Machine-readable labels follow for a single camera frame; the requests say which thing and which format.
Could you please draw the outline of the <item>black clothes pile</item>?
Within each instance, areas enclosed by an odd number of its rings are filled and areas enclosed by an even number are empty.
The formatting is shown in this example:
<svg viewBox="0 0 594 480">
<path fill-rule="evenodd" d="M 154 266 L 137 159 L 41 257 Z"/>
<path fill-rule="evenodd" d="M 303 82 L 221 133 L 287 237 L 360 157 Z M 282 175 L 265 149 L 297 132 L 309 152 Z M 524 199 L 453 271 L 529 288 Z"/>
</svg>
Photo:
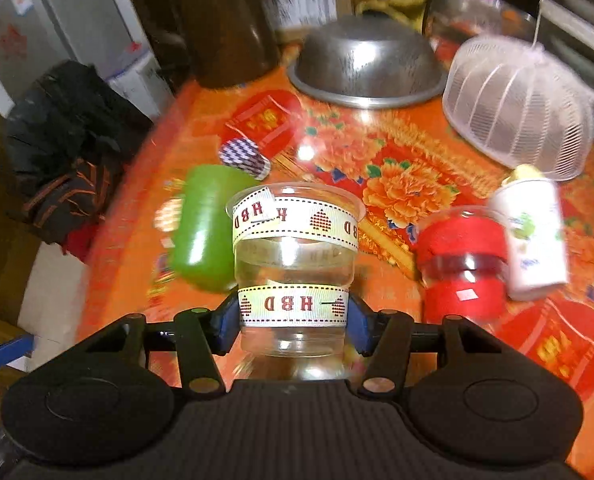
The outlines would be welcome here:
<svg viewBox="0 0 594 480">
<path fill-rule="evenodd" d="M 50 68 L 4 126 L 23 221 L 44 243 L 86 261 L 152 127 L 93 66 L 67 60 Z"/>
</svg>

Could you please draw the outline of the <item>white paper cup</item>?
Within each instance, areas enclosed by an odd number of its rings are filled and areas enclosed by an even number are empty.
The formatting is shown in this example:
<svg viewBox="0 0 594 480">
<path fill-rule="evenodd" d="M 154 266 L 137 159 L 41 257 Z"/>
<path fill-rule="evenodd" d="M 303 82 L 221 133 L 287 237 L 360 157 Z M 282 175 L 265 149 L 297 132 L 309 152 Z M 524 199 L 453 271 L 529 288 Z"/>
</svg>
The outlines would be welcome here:
<svg viewBox="0 0 594 480">
<path fill-rule="evenodd" d="M 547 296 L 568 283 L 565 229 L 556 183 L 519 165 L 489 197 L 507 245 L 507 293 L 515 301 Z"/>
</svg>

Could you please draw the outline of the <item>large steel bowl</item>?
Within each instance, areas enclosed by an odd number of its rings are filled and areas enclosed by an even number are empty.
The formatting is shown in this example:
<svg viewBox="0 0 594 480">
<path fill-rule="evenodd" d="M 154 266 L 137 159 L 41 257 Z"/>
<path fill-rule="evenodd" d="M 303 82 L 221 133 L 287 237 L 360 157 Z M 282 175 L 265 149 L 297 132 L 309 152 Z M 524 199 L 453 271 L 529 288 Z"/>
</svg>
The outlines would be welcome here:
<svg viewBox="0 0 594 480">
<path fill-rule="evenodd" d="M 435 55 L 449 68 L 459 47 L 478 35 L 532 41 L 536 20 L 503 0 L 431 0 L 423 32 Z"/>
</svg>

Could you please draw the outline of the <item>clear cup with HBD ribbons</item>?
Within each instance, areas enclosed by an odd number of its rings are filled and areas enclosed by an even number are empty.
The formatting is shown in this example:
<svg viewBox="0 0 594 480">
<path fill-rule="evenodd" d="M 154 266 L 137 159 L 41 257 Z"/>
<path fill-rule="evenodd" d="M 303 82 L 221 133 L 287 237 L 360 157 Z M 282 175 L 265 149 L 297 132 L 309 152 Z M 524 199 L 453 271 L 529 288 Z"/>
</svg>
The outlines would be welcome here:
<svg viewBox="0 0 594 480">
<path fill-rule="evenodd" d="M 227 214 L 243 349 L 285 358 L 340 353 L 361 200 L 321 183 L 274 183 L 237 193 Z"/>
</svg>

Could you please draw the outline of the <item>brown plastic pitcher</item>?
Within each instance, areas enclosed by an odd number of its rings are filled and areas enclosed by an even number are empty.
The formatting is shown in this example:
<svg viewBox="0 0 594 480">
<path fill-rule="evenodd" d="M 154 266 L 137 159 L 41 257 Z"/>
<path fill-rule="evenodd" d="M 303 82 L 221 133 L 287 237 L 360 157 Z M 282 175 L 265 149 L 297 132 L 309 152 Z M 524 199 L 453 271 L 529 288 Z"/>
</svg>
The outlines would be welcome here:
<svg viewBox="0 0 594 480">
<path fill-rule="evenodd" d="M 246 84 L 280 62 L 262 0 L 131 0 L 161 68 L 209 89 Z"/>
</svg>

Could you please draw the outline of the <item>green plastic cup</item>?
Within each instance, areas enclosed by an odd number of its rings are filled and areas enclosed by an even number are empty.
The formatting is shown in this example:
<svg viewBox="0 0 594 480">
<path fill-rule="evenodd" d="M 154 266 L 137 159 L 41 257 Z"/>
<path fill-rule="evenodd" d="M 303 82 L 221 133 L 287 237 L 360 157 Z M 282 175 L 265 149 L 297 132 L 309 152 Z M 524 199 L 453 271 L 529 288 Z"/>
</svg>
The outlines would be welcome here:
<svg viewBox="0 0 594 480">
<path fill-rule="evenodd" d="M 227 203 L 255 185 L 256 180 L 249 174 L 228 166 L 199 165 L 189 171 L 169 256 L 175 274 L 209 292 L 226 292 L 235 286 L 232 221 Z"/>
</svg>

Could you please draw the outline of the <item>steel colander bowl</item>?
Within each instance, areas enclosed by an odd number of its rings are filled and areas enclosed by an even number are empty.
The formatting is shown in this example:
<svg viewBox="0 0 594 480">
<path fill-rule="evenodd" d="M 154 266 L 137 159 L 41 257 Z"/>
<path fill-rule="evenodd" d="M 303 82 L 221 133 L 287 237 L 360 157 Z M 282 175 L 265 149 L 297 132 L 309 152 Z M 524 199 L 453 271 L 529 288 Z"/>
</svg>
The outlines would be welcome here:
<svg viewBox="0 0 594 480">
<path fill-rule="evenodd" d="M 286 73 L 307 96 L 359 110 L 426 102 L 446 88 L 427 39 L 387 16 L 348 15 L 314 29 Z"/>
</svg>

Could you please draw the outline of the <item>grey small fridge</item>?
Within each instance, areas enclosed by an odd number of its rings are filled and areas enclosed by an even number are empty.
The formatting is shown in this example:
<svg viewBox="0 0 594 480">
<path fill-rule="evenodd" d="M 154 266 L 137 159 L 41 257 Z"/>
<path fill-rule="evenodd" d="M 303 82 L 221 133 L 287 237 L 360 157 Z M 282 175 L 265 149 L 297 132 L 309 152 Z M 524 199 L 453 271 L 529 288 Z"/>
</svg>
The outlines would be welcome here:
<svg viewBox="0 0 594 480">
<path fill-rule="evenodd" d="M 132 0 L 0 0 L 0 115 L 58 63 L 111 78 L 148 46 Z"/>
</svg>

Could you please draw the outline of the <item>red banded clear cup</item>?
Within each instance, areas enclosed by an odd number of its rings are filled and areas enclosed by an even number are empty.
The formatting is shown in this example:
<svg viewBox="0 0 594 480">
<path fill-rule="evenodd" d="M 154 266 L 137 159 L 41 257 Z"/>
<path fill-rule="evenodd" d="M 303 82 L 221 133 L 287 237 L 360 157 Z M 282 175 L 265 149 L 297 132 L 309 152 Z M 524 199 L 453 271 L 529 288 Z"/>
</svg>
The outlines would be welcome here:
<svg viewBox="0 0 594 480">
<path fill-rule="evenodd" d="M 426 323 L 461 315 L 487 324 L 506 311 L 508 250 L 501 216 L 492 209 L 454 207 L 423 219 L 416 266 Z"/>
</svg>

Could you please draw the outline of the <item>white mesh food cover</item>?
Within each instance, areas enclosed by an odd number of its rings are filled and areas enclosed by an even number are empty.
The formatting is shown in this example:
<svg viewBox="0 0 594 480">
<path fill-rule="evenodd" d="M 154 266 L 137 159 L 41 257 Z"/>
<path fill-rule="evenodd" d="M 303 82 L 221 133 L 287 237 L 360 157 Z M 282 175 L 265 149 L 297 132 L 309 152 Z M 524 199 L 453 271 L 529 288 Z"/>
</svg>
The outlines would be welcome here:
<svg viewBox="0 0 594 480">
<path fill-rule="evenodd" d="M 442 110 L 482 154 L 555 181 L 581 174 L 594 142 L 594 105 L 577 75 L 541 44 L 506 36 L 457 49 Z"/>
</svg>

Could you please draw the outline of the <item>blue checked cupcake liner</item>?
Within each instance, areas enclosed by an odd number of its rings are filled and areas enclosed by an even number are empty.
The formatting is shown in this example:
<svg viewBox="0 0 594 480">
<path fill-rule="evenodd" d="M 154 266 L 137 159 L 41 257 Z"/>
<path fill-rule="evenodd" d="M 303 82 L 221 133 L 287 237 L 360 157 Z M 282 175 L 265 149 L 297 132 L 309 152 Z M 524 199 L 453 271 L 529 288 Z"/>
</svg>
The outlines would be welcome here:
<svg viewBox="0 0 594 480">
<path fill-rule="evenodd" d="M 242 170 L 258 181 L 265 180 L 271 170 L 271 162 L 262 155 L 257 144 L 246 138 L 227 140 L 218 151 L 225 166 Z"/>
</svg>

